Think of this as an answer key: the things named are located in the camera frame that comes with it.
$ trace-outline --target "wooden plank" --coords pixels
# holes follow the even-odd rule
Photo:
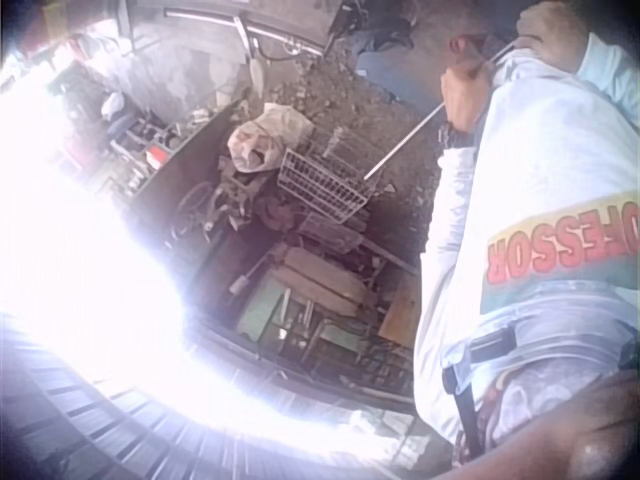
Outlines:
[[[378,335],[413,348],[420,323],[420,279],[404,273]]]

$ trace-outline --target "bright light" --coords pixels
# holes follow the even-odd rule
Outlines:
[[[55,114],[12,123],[28,105],[0,108],[0,310],[88,380],[137,385],[204,425],[318,454],[384,455],[393,439],[285,417],[184,352],[168,276],[115,212],[43,164]]]

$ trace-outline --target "person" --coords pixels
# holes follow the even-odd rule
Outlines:
[[[637,420],[638,68],[563,3],[517,29],[442,76],[414,384],[468,463],[452,478],[565,478],[581,439]]]

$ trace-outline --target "metal rod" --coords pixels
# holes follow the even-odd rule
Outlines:
[[[199,20],[201,22],[214,23],[216,25],[224,25],[237,29],[234,17],[232,15],[220,15],[216,13],[199,12],[197,10],[184,10],[180,8],[165,8],[164,16],[168,18],[184,18],[187,20]],[[322,47],[314,42],[301,38],[297,35],[291,35],[283,32],[278,28],[269,27],[267,25],[258,24],[248,19],[243,19],[247,32],[254,35],[261,35],[263,37],[278,40],[284,44],[291,43],[292,41],[300,46],[300,49],[304,50],[311,55],[322,57]]]
[[[507,53],[509,50],[511,50],[511,49],[513,48],[513,44],[514,44],[514,43],[515,43],[515,42],[511,42],[510,44],[508,44],[506,47],[504,47],[502,50],[500,50],[498,53],[496,53],[496,54],[491,58],[491,60],[489,60],[489,61],[490,61],[490,62],[495,62],[497,59],[499,59],[500,57],[502,57],[505,53]],[[404,137],[404,138],[400,141],[400,143],[398,143],[398,145],[396,145],[396,146],[393,148],[393,150],[391,150],[389,153],[387,153],[387,155],[386,155],[382,160],[380,160],[380,161],[376,164],[376,166],[375,166],[375,167],[373,167],[373,168],[371,169],[371,171],[370,171],[369,173],[367,173],[367,174],[365,175],[364,179],[365,179],[365,180],[369,180],[369,179],[373,176],[373,174],[375,174],[378,170],[380,170],[380,169],[382,168],[382,166],[383,166],[385,163],[387,163],[391,157],[393,157],[396,153],[398,153],[398,151],[399,151],[402,147],[404,147],[404,146],[409,142],[409,140],[411,140],[411,139],[416,135],[416,133],[418,133],[420,130],[422,130],[422,128],[423,128],[427,123],[429,123],[429,121],[430,121],[433,117],[435,117],[435,116],[436,116],[436,114],[437,114],[440,110],[442,110],[442,107],[444,107],[444,103],[441,103],[440,105],[438,105],[438,106],[435,108],[435,110],[434,110],[433,112],[431,112],[429,115],[427,115],[427,116],[425,117],[425,119],[424,119],[424,120],[422,120],[422,121],[418,124],[418,126],[416,126],[416,128],[414,128],[413,130],[411,130],[411,133],[409,133],[409,135],[407,135],[406,137]]]

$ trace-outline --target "hand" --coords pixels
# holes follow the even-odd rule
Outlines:
[[[542,2],[518,20],[516,48],[531,48],[549,65],[576,73],[589,44],[589,31],[567,4]]]
[[[489,103],[489,68],[469,70],[463,64],[449,67],[440,77],[447,120],[459,132],[471,133]]]

